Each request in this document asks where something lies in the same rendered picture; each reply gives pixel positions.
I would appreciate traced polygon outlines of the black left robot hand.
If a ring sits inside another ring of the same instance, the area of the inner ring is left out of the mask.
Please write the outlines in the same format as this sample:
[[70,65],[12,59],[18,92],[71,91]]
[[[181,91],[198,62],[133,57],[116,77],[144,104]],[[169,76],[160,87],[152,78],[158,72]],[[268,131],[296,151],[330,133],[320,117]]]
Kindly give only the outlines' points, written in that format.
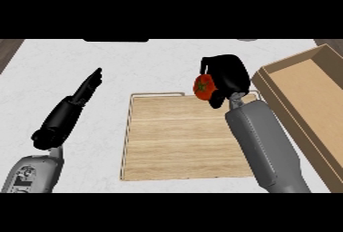
[[102,83],[102,69],[98,68],[86,78],[76,93],[67,96],[55,106],[40,129],[34,132],[31,140],[40,150],[58,148],[74,130],[83,107],[93,97],[95,90]]

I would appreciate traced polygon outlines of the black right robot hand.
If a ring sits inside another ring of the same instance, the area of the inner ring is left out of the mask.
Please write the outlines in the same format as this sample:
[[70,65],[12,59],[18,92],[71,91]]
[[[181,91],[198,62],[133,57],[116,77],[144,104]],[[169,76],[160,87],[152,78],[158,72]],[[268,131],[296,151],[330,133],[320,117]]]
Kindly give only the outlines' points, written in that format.
[[218,90],[212,93],[209,104],[213,109],[219,109],[223,100],[232,94],[250,92],[250,75],[244,63],[234,54],[223,54],[204,57],[201,60],[201,74],[209,74]]

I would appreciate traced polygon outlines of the red tomato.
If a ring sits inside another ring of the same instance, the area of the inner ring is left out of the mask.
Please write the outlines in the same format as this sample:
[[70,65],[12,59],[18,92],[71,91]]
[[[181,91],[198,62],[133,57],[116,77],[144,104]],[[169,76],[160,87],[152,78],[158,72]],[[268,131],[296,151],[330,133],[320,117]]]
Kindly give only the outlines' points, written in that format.
[[216,84],[213,82],[212,76],[209,74],[201,74],[194,81],[192,92],[195,97],[209,101],[212,93],[218,90]]

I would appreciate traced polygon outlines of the brown cardboard box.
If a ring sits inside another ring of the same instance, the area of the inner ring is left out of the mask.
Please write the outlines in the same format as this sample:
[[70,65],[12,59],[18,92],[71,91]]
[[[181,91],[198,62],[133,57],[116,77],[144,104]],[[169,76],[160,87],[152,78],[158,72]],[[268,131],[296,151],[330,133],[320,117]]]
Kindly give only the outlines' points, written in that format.
[[334,193],[343,193],[343,56],[324,44],[265,65],[252,82]]

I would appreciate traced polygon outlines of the pale wooden tray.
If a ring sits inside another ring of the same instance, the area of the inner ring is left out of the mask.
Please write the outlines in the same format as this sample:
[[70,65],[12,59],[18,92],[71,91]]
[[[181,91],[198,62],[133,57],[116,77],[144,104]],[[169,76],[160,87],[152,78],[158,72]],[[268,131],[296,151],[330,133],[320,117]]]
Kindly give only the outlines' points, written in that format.
[[246,178],[252,175],[225,113],[182,92],[130,96],[121,180]]

